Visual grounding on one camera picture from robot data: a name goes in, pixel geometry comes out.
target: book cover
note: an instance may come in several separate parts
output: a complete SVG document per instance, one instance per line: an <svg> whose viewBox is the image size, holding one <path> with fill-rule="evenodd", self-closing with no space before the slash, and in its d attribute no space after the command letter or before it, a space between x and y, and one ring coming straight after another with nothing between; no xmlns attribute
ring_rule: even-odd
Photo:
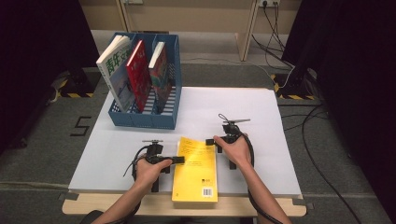
<svg viewBox="0 0 396 224"><path fill-rule="evenodd" d="M215 146L181 137L178 156L185 163L176 164L172 190L173 202L215 203L218 201L218 182Z"/></svg>
<svg viewBox="0 0 396 224"><path fill-rule="evenodd" d="M134 99L139 112L143 112L151 90L149 63L145 43L139 40L126 64L128 76L134 91Z"/></svg>
<svg viewBox="0 0 396 224"><path fill-rule="evenodd" d="M169 93L172 90L172 84L169 80L167 66L168 63L166 58L165 43L158 42L148 65L152 88L156 94L158 113L163 112L163 108L165 107L166 101L169 97Z"/></svg>
<svg viewBox="0 0 396 224"><path fill-rule="evenodd" d="M122 112L126 112L134 102L134 93L125 67L131 50L132 40L126 35L116 35L96 61L102 77Z"/></svg>

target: wire on floor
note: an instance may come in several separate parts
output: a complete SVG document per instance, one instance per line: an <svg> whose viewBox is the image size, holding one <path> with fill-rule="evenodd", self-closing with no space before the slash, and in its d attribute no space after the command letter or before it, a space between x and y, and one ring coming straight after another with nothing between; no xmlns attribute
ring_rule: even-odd
<svg viewBox="0 0 396 224"><path fill-rule="evenodd" d="M344 197L340 194L340 192L338 192L338 190L332 185L332 183L330 183L330 181L326 178L326 176L321 172L321 170L319 169L317 163L315 162L314 158L311 155L311 152L308 148L308 144L306 143L306 139L305 139L305 124L306 122L312 117L311 114L314 113L315 110L317 110L318 108L320 108L321 105L316 106L315 108L313 108L309 114L305 117L304 121L303 121L303 125L302 125L302 136L303 136L303 142L304 142L304 148L306 150L306 153L308 154L309 159L312 161L312 164L315 166L315 168L317 169L317 171L319 172L320 176L323 178L323 180L330 186L330 188L332 188L332 190L337 194L337 196L341 199L341 201L344 203L344 205L347 207L347 209L349 210L349 212L353 215L353 217L356 219L356 221L358 223L361 223L361 220L358 218L358 216L356 215L356 213L353 211L353 209L350 207L350 205L347 203L347 201L344 199Z"/></svg>

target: book title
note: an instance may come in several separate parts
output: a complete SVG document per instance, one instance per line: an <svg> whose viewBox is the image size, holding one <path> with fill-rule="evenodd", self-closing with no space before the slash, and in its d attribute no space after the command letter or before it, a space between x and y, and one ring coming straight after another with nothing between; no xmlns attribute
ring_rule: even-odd
<svg viewBox="0 0 396 224"><path fill-rule="evenodd" d="M131 54L132 50L129 46L125 46L119 51L115 52L112 57L109 57L106 61L106 68L109 74L114 73L120 65L128 59L128 56Z"/></svg>

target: person's left hand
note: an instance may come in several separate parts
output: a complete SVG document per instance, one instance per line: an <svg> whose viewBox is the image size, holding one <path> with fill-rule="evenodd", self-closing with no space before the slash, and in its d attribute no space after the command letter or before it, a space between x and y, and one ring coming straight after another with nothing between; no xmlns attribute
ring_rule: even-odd
<svg viewBox="0 0 396 224"><path fill-rule="evenodd" d="M142 158L137 162L135 183L151 189L152 184L154 184L160 175L161 169L168 167L171 164L172 160L164 160L156 164L151 164Z"/></svg>

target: white book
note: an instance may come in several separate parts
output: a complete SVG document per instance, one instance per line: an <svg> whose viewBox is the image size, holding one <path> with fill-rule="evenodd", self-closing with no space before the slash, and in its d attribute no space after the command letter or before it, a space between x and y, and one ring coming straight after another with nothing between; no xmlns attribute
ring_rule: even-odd
<svg viewBox="0 0 396 224"><path fill-rule="evenodd" d="M132 40L126 35L116 35L96 61L121 112L127 112L134 102L134 93L125 67L131 51Z"/></svg>

